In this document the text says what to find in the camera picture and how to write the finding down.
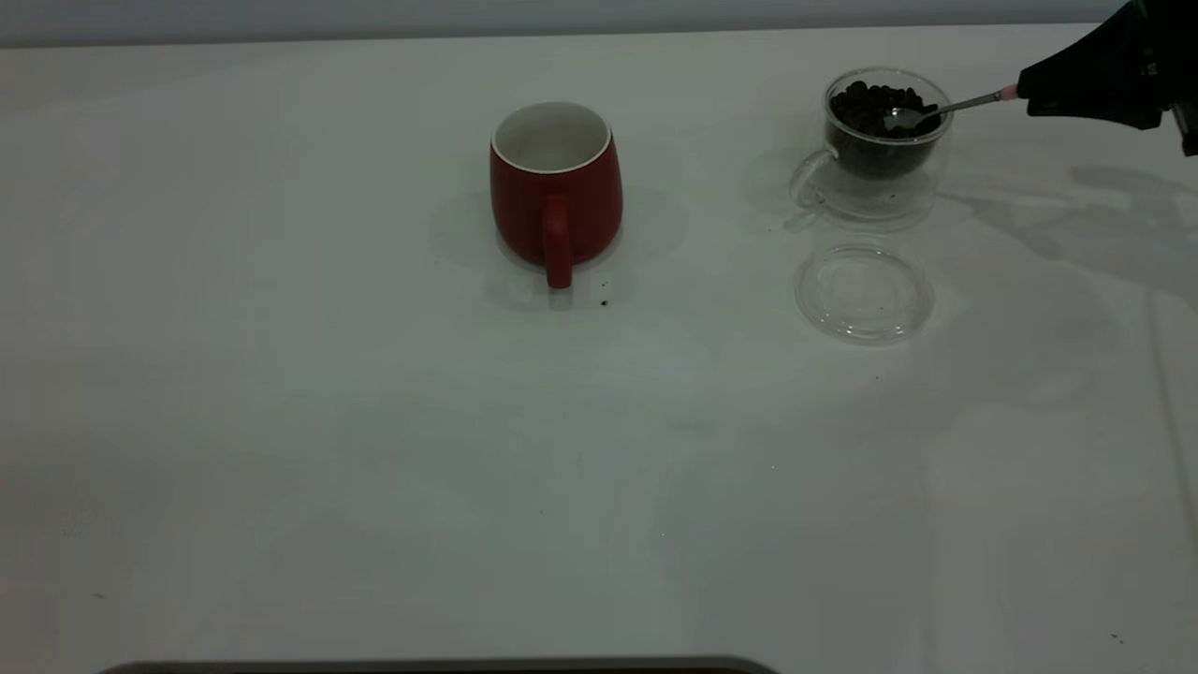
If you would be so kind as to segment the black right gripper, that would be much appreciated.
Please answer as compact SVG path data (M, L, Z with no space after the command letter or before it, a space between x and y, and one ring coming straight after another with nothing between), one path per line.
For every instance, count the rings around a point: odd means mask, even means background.
M1090 119L1152 129L1173 114L1185 156L1197 154L1197 4L1129 1L1017 80L1031 119Z

